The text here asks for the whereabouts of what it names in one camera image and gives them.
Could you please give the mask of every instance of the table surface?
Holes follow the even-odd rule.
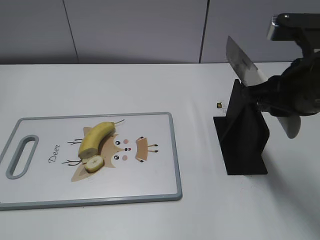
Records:
[[[269,77],[288,65],[258,67]],[[320,239],[320,115],[303,117],[289,139],[264,113],[269,174],[228,176],[213,116],[226,114],[236,77],[228,64],[1,65],[0,149],[22,117],[171,112],[183,192],[171,202],[0,211],[1,239]]]

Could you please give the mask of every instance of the gray wall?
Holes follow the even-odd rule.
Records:
[[[198,63],[207,0],[65,0],[83,64]]]
[[[211,0],[201,62],[226,62],[228,35],[254,62],[302,57],[294,42],[266,38],[271,17],[281,13],[320,13],[320,0]]]
[[[0,64],[198,63],[207,0],[1,0]],[[268,41],[273,14],[320,13],[320,0],[210,0],[201,63],[226,62],[232,36],[255,62],[292,61]]]
[[[77,63],[61,0],[0,1],[0,64]]]

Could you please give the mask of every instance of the knife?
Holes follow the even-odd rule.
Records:
[[[226,42],[226,58],[246,87],[262,84],[268,80],[230,36]]]
[[[225,54],[232,69],[246,87],[262,84],[268,80],[230,36],[226,41]],[[301,126],[300,116],[292,115],[277,119],[288,138],[293,139],[298,135]]]

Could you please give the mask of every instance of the black stand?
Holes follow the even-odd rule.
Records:
[[[242,96],[243,85],[236,79],[226,116],[214,116],[228,175],[267,174],[261,153],[269,138],[269,128],[254,103]]]

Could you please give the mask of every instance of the banana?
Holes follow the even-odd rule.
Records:
[[[105,121],[91,128],[79,147],[79,158],[88,159],[94,155],[98,155],[98,147],[102,139],[112,134],[116,130],[115,125],[122,121],[124,120],[118,122]]]
[[[96,155],[88,160],[84,165],[84,168],[88,173],[94,173],[102,168],[103,165],[105,165],[104,159],[101,156]]]
[[[86,164],[90,159],[92,159],[92,158],[94,158],[96,156],[98,156],[98,155],[93,155],[92,157],[88,157],[88,158],[82,159],[82,164]]]

